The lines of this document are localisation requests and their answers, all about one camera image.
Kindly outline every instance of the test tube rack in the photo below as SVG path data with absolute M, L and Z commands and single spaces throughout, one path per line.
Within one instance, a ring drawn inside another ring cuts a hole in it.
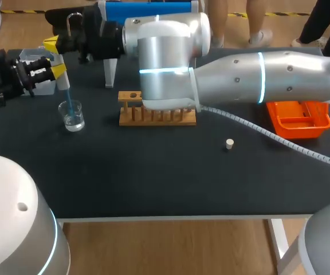
M 195 126 L 195 109 L 177 109 L 172 111 L 149 110 L 142 104 L 140 91 L 119 91 L 120 108 L 119 126 Z M 139 107 L 128 103 L 141 103 Z

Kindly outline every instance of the white table frame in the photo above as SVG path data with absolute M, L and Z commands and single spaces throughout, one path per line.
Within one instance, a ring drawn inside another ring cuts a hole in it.
M 311 215 L 210 215 L 210 216 L 155 216 L 57 219 L 60 226 L 65 222 L 137 222 L 137 221 L 217 221 L 226 219 L 267 219 L 277 263 L 289 249 L 282 219 L 309 218 Z

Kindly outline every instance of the wooden peg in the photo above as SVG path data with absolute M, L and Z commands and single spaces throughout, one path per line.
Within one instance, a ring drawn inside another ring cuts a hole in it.
M 128 101 L 124 102 L 124 113 L 128 114 Z
M 136 120 L 136 107 L 132 106 L 132 121 Z
M 144 105 L 141 106 L 141 120 L 144 121 Z

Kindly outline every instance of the table surface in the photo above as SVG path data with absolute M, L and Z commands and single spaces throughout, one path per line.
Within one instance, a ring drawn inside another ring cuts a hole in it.
M 240 52 L 212 50 L 197 66 Z M 137 62 L 121 58 L 115 88 L 105 89 L 103 63 L 76 58 L 65 62 L 82 131 L 64 128 L 64 92 L 0 109 L 0 154 L 32 176 L 57 218 L 295 215 L 330 202 L 329 165 L 227 118 L 201 112 L 196 127 L 119 127 L 117 91 L 140 89 Z M 217 107 L 272 129 L 263 104 Z M 299 144 L 330 156 L 330 130 Z

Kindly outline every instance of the wooden floor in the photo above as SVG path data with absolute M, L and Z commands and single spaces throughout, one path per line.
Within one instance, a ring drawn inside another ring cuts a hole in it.
M 229 0 L 229 12 L 244 12 L 246 0 Z M 315 0 L 269 0 L 268 11 L 310 12 Z M 3 0 L 5 10 L 46 10 L 90 5 L 84 0 Z M 4 14 L 0 49 L 32 48 L 51 37 L 41 14 Z M 268 17 L 272 46 L 289 46 L 307 17 Z M 243 47 L 248 21 L 230 17 L 227 47 Z M 291 243 L 304 220 L 284 220 Z M 65 228 L 75 274 L 276 274 L 269 232 L 262 220 L 199 222 L 75 223 Z

